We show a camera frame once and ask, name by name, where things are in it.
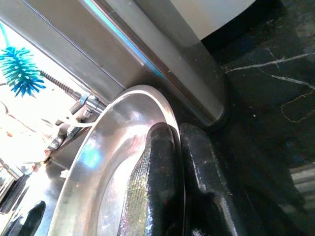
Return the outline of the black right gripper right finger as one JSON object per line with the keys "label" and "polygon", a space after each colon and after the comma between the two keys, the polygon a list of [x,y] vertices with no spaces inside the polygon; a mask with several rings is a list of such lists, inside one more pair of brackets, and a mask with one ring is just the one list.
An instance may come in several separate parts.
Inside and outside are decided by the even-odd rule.
{"label": "black right gripper right finger", "polygon": [[186,188],[187,236],[245,236],[210,138],[200,128],[180,125]]}

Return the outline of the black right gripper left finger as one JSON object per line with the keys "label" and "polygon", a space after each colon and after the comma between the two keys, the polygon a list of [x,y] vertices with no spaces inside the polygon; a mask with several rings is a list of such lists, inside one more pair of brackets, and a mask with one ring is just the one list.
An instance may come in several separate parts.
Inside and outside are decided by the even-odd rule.
{"label": "black right gripper left finger", "polygon": [[153,125],[129,177],[118,227],[120,236],[181,236],[184,175],[172,128]]}

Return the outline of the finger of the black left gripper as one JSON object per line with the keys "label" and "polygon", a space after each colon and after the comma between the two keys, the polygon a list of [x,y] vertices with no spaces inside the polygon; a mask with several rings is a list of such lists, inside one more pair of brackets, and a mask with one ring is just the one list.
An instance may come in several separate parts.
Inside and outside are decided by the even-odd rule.
{"label": "finger of the black left gripper", "polygon": [[20,210],[4,229],[5,236],[33,236],[43,218],[46,209],[44,201],[36,202],[26,211]]}

